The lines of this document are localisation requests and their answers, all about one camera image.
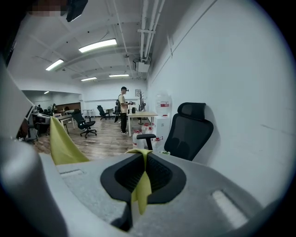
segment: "chair backrest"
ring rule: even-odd
[[[116,114],[116,111],[117,111],[117,106],[115,106],[114,111],[112,113]]]
[[[205,103],[183,103],[174,115],[165,150],[192,161],[212,135],[214,126],[204,119]]]
[[[105,112],[104,112],[102,106],[98,106],[98,110],[99,110],[101,116],[105,116]]]
[[[71,113],[72,117],[76,120],[78,127],[84,129],[84,124],[86,123],[84,118],[81,115],[80,109],[74,109],[74,112]]]

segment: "white desk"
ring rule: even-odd
[[[83,111],[86,111],[86,115],[89,118],[92,116],[92,112],[93,112],[93,117],[94,117],[94,109],[84,109]]]
[[[110,116],[110,111],[113,111],[113,108],[111,108],[111,109],[105,109],[105,110],[106,110],[106,112],[109,115],[107,118],[112,118],[112,116]]]
[[[157,116],[158,114],[154,112],[136,112],[136,113],[129,113],[128,114],[128,121],[129,121],[129,136],[131,137],[130,133],[130,118],[143,118],[143,117],[150,117],[151,118],[151,123],[154,121],[154,117]]]
[[[61,124],[63,125],[63,127],[64,127],[64,121],[71,120],[71,121],[72,121],[72,124],[73,124],[73,129],[75,129],[75,126],[74,126],[74,119],[73,119],[73,117],[72,117],[71,114],[57,117],[57,119],[61,122]]]
[[[68,113],[73,113],[73,112],[74,112],[74,109],[70,109],[70,110],[66,110],[66,111],[65,111],[66,115],[67,115]]]

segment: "yellow cloth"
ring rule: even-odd
[[[146,162],[147,162],[147,154],[152,152],[151,150],[145,149],[132,149],[127,151],[126,153],[142,153],[144,158],[144,168],[146,170]],[[152,193],[151,191],[151,184],[149,177],[144,171],[138,185],[134,189],[133,193],[131,194],[131,202],[135,202],[138,200],[139,205],[139,212],[141,215],[144,214],[147,206],[147,197]]]
[[[50,150],[56,165],[87,162],[89,159],[76,147],[63,125],[50,117]]]

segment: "table leg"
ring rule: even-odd
[[[130,133],[130,116],[128,116],[128,121],[129,121],[129,136],[131,137],[131,133]]]
[[[63,125],[64,129],[65,129],[65,126],[64,126],[64,120],[61,121],[61,124]]]

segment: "ceiling pipe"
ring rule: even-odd
[[[154,20],[155,20],[155,16],[156,16],[156,10],[157,10],[157,7],[158,7],[158,3],[159,3],[159,0],[154,0],[151,20],[150,20],[150,25],[149,25],[149,30],[150,31],[153,30],[153,25],[154,25]],[[145,58],[147,58],[151,35],[152,35],[152,33],[148,33],[148,36],[147,36],[146,48],[145,48],[145,54],[144,54]]]
[[[146,28],[147,11],[148,11],[148,0],[144,0],[142,20],[141,20],[141,30],[144,30]],[[144,38],[145,38],[144,32],[141,32],[141,44],[140,44],[141,61],[143,60],[143,53],[144,53]]]
[[[162,0],[162,2],[160,4],[160,7],[158,9],[158,14],[157,14],[157,17],[156,17],[156,21],[155,21],[155,24],[154,24],[154,27],[153,27],[153,31],[156,30],[156,27],[157,27],[157,24],[158,24],[158,21],[159,21],[159,17],[160,17],[160,14],[161,14],[163,5],[165,4],[165,1],[166,0]],[[151,40],[150,40],[149,45],[148,45],[149,46],[149,49],[148,49],[148,53],[146,54],[146,60],[148,59],[148,55],[149,55],[149,52],[150,52],[150,48],[151,48],[151,44],[152,44],[152,41],[153,41],[153,37],[154,37],[154,34],[152,34]]]
[[[123,32],[122,32],[122,28],[121,28],[121,21],[119,19],[119,14],[118,14],[118,11],[117,11],[117,7],[116,7],[116,3],[115,3],[115,0],[113,0],[113,3],[114,3],[114,7],[115,7],[115,11],[116,11],[116,15],[117,15],[117,19],[118,19],[118,25],[119,25],[119,29],[120,29],[120,32],[121,32],[121,36],[122,36],[122,40],[123,40],[123,44],[124,44],[124,49],[125,49],[125,52],[126,52],[126,55],[128,56],[128,51],[126,49],[126,45],[125,45],[125,40],[124,40],[124,36],[123,36]],[[130,73],[131,73],[131,76],[132,78],[134,78],[134,74],[133,74],[133,71],[131,70],[131,65],[130,65],[130,58],[128,58],[128,61],[129,61],[129,69],[130,69]]]

